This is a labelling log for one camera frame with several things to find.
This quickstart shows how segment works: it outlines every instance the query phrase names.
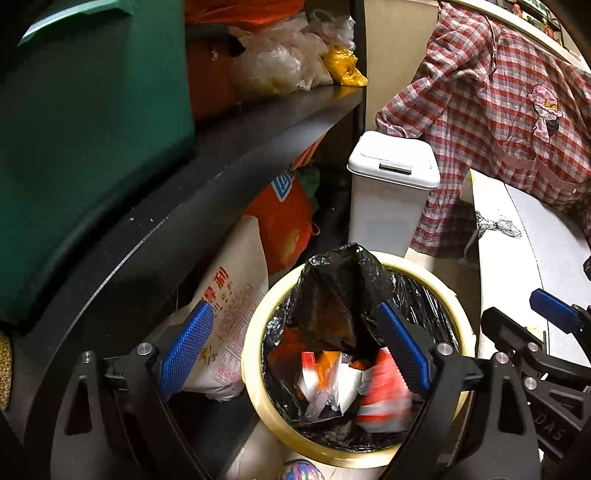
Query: yellow plastic bag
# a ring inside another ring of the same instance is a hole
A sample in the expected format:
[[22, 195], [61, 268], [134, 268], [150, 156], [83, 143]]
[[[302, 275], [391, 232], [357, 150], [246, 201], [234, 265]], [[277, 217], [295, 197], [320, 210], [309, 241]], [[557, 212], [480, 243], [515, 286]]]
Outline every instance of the yellow plastic bag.
[[365, 87], [368, 84], [361, 72], [355, 68], [357, 57], [344, 47], [331, 45], [324, 56], [324, 66], [335, 82], [351, 87]]

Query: white trash can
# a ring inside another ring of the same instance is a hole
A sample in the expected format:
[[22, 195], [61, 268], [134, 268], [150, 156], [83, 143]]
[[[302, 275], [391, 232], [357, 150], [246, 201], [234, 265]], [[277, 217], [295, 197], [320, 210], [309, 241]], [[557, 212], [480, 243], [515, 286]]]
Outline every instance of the white trash can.
[[439, 186], [428, 143], [365, 132], [349, 157], [353, 174], [349, 242], [404, 257], [427, 201]]

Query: tile floor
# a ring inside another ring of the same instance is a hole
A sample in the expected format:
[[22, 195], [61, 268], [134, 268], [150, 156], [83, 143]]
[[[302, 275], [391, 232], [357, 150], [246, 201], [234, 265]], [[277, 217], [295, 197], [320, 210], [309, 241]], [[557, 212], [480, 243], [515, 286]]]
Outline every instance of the tile floor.
[[[480, 275], [458, 260], [433, 258], [408, 249], [405, 256], [438, 276], [457, 295], [473, 328], [480, 318]], [[302, 458], [259, 422], [220, 480], [274, 480], [288, 460]], [[349, 469], [314, 462], [326, 480], [376, 480], [384, 468]]]

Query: white trash can lid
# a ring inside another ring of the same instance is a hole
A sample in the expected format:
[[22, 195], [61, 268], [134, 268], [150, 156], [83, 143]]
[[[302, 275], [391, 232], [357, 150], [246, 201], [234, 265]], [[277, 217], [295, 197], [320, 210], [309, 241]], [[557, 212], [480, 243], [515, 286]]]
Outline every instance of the white trash can lid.
[[413, 138], [365, 132], [349, 157], [351, 173], [408, 185], [416, 189], [439, 187], [439, 168], [431, 146]]

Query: green plastic bin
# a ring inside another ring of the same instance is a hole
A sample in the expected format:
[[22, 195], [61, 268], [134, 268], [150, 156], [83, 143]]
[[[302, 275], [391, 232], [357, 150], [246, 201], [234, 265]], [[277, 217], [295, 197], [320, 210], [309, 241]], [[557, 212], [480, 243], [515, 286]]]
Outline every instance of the green plastic bin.
[[193, 148], [182, 0], [54, 1], [0, 78], [0, 320], [88, 229]]

